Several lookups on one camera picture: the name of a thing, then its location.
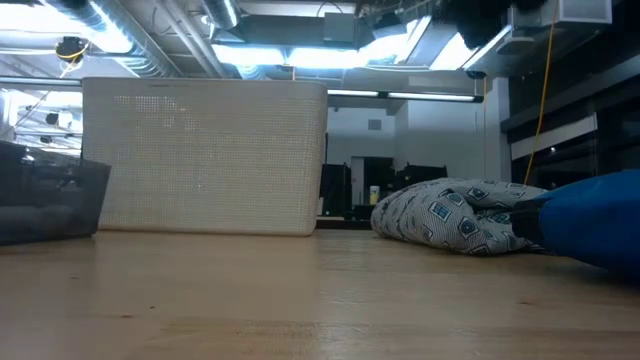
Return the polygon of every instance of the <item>wooden table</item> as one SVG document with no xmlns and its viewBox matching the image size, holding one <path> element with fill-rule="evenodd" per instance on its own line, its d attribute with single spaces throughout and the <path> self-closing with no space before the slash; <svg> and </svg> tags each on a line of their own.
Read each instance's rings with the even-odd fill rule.
<svg viewBox="0 0 640 360">
<path fill-rule="evenodd" d="M 640 291 L 570 259 L 368 231 L 0 248 L 0 358 L 638 359 Z"/>
</svg>

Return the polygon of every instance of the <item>pipe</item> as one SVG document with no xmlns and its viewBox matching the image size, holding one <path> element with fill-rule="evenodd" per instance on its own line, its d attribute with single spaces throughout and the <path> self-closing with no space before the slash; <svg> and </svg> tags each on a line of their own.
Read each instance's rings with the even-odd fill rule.
<svg viewBox="0 0 640 360">
<path fill-rule="evenodd" d="M 202 50 L 202 53 L 209 60 L 213 68 L 216 69 L 220 77 L 229 77 L 226 71 L 224 71 L 224 68 L 218 60 L 218 57 L 213 52 L 211 44 L 207 44 L 204 40 L 202 40 L 202 34 L 200 34 L 198 29 L 196 29 L 196 27 L 193 25 L 193 22 L 191 21 L 191 19 L 189 19 L 184 10 L 180 6 L 178 6 L 178 4 L 176 4 L 175 0 L 165 1 L 169 6 L 169 10 L 171 10 L 171 13 L 175 15 L 176 20 L 180 21 L 187 32 L 191 34 L 191 39 L 193 39 L 200 50 Z"/>
<path fill-rule="evenodd" d="M 2 55 L 53 55 L 55 54 L 53 49 L 23 49 L 23 48 L 7 48 L 0 47 L 0 54 Z"/>
<path fill-rule="evenodd" d="M 264 69 L 258 65 L 237 65 L 236 69 L 238 69 L 240 77 L 244 80 L 269 80 L 264 73 Z"/>
<path fill-rule="evenodd" d="M 140 24 L 116 0 L 46 0 L 70 20 L 83 23 L 89 40 L 107 52 L 143 55 L 144 59 L 117 59 L 140 77 L 181 77 L 182 72 Z"/>
<path fill-rule="evenodd" d="M 171 12 L 169 11 L 169 9 L 167 9 L 165 1 L 155 0 L 155 2 L 156 2 L 156 8 L 160 12 L 160 14 L 164 16 L 164 18 L 169 22 L 169 25 L 171 25 L 171 27 L 176 32 L 176 34 L 180 37 L 180 40 L 182 40 L 182 42 L 189 49 L 191 54 L 193 54 L 193 56 L 196 58 L 200 66 L 202 66 L 204 71 L 211 77 L 218 77 L 218 73 L 213 68 L 211 63 L 208 62 L 207 59 L 205 59 L 202 56 L 202 53 L 196 48 L 196 46 L 193 44 L 193 41 L 187 36 L 187 33 L 184 32 L 180 24 L 178 24 L 178 22 L 173 17 L 173 15 L 171 15 Z"/>
<path fill-rule="evenodd" d="M 0 87 L 18 90 L 82 91 L 82 81 L 75 79 L 0 76 Z"/>
<path fill-rule="evenodd" d="M 51 136 L 51 137 L 72 137 L 72 138 L 81 138 L 82 133 L 64 133 L 57 131 L 20 131 L 16 130 L 16 135 L 18 136 Z"/>
<path fill-rule="evenodd" d="M 229 30 L 240 22 L 240 7 L 235 0 L 201 0 L 204 11 L 217 29 Z"/>
</svg>

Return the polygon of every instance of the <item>fluorescent light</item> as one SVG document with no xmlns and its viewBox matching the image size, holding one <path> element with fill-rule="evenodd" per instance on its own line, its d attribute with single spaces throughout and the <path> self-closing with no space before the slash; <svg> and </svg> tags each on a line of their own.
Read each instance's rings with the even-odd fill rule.
<svg viewBox="0 0 640 360">
<path fill-rule="evenodd" d="M 407 42 L 407 34 L 389 35 L 371 42 L 361 48 L 358 53 L 369 62 L 369 60 L 381 60 L 391 56 L 396 56 Z"/>
<path fill-rule="evenodd" d="M 282 65 L 284 56 L 275 48 L 213 45 L 218 60 L 233 65 Z"/>
<path fill-rule="evenodd" d="M 473 102 L 476 99 L 475 96 L 470 96 L 470 95 L 397 93 L 397 92 L 390 92 L 389 98 L 404 99 L 404 100 L 434 100 L 434 101 L 460 101 L 460 102 Z"/>
<path fill-rule="evenodd" d="M 511 25 L 505 26 L 505 28 L 502 29 L 498 33 L 498 35 L 496 35 L 491 41 L 489 41 L 487 45 L 485 45 L 482 49 L 480 49 L 480 51 L 478 51 L 475 55 L 473 55 L 473 57 L 469 59 L 469 61 L 467 61 L 466 64 L 464 64 L 463 68 L 467 70 L 473 65 L 475 65 L 478 62 L 478 60 L 482 59 L 482 57 L 485 56 L 489 52 L 489 50 L 493 49 L 493 47 L 496 46 L 496 44 L 500 40 L 502 40 L 502 38 L 504 38 L 509 32 L 511 32 L 511 29 L 512 29 Z"/>
<path fill-rule="evenodd" d="M 364 66 L 367 60 L 356 50 L 295 48 L 288 65 L 313 69 L 351 69 Z"/>
<path fill-rule="evenodd" d="M 477 49 L 469 50 L 464 44 L 462 35 L 457 33 L 447 45 L 442 49 L 440 55 L 429 66 L 430 70 L 458 70 L 476 52 Z"/>
<path fill-rule="evenodd" d="M 424 32 L 427 31 L 430 23 L 431 16 L 425 16 L 420 19 L 417 24 L 412 26 L 412 30 L 409 29 L 410 26 L 407 24 L 407 31 L 409 31 L 411 35 L 409 35 L 409 39 L 407 39 L 404 47 L 398 52 L 398 56 L 396 56 L 395 60 L 396 64 L 406 61 L 409 58 L 413 50 L 416 48 L 416 45 L 418 45 L 418 41 L 420 41 Z"/>
<path fill-rule="evenodd" d="M 44 101 L 50 106 L 82 107 L 82 93 L 71 91 L 52 91 Z"/>
<path fill-rule="evenodd" d="M 363 90 L 327 90 L 329 95 L 337 96 L 355 96 L 355 97 L 378 97 L 377 91 Z"/>
<path fill-rule="evenodd" d="M 84 28 L 82 23 L 69 20 L 51 6 L 0 4 L 0 30 L 80 34 Z"/>
</svg>

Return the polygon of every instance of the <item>white wall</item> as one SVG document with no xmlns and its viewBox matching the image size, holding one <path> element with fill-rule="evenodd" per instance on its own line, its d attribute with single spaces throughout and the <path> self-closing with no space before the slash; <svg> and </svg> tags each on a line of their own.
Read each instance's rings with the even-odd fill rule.
<svg viewBox="0 0 640 360">
<path fill-rule="evenodd" d="M 447 166 L 450 177 L 482 178 L 477 104 L 410 101 L 406 161 Z"/>
<path fill-rule="evenodd" d="M 398 110 L 395 124 L 393 165 L 397 170 L 401 170 L 407 164 L 409 151 L 409 102 L 405 102 Z"/>
<path fill-rule="evenodd" d="M 446 166 L 450 177 L 509 181 L 509 146 L 500 132 L 508 100 L 508 81 L 496 79 L 487 94 L 486 122 L 484 104 L 409 101 L 396 115 L 396 169 L 408 161 Z"/>
<path fill-rule="evenodd" d="M 369 119 L 382 120 L 382 130 L 369 130 Z M 327 163 L 350 166 L 353 156 L 392 158 L 394 122 L 385 109 L 329 109 Z"/>
</svg>

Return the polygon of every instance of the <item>yellow cable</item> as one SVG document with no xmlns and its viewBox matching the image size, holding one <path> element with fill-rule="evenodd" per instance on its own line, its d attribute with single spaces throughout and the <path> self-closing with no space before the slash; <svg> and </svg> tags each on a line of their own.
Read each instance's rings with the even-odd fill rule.
<svg viewBox="0 0 640 360">
<path fill-rule="evenodd" d="M 484 178 L 487 178 L 487 77 L 484 77 L 484 100 L 483 105 L 483 122 L 484 122 Z"/>
<path fill-rule="evenodd" d="M 78 57 L 78 56 L 84 54 L 84 52 L 87 51 L 88 47 L 89 47 L 89 43 L 87 42 L 87 44 L 82 48 L 82 50 L 78 51 L 77 53 L 71 54 L 71 55 L 60 55 L 60 54 L 58 54 L 58 46 L 56 46 L 53 50 L 56 52 L 56 55 L 58 55 L 58 57 L 61 58 L 61 59 L 73 59 L 75 57 Z"/>
<path fill-rule="evenodd" d="M 551 23 L 551 32 L 549 33 L 549 49 L 547 50 L 547 65 L 544 72 L 544 83 L 542 85 L 542 100 L 540 102 L 540 117 L 538 118 L 538 128 L 536 129 L 536 137 L 533 141 L 533 151 L 529 157 L 529 166 L 527 167 L 527 174 L 524 177 L 524 184 L 529 184 L 529 177 L 531 176 L 531 168 L 533 167 L 533 158 L 538 149 L 538 138 L 540 137 L 540 130 L 542 130 L 542 120 L 544 119 L 544 105 L 547 99 L 547 87 L 549 85 L 549 71 L 551 70 L 551 53 L 553 50 L 553 33 L 556 29 L 556 21 L 558 21 L 558 8 L 560 0 L 556 0 L 556 8 L 553 12 L 553 23 Z"/>
</svg>

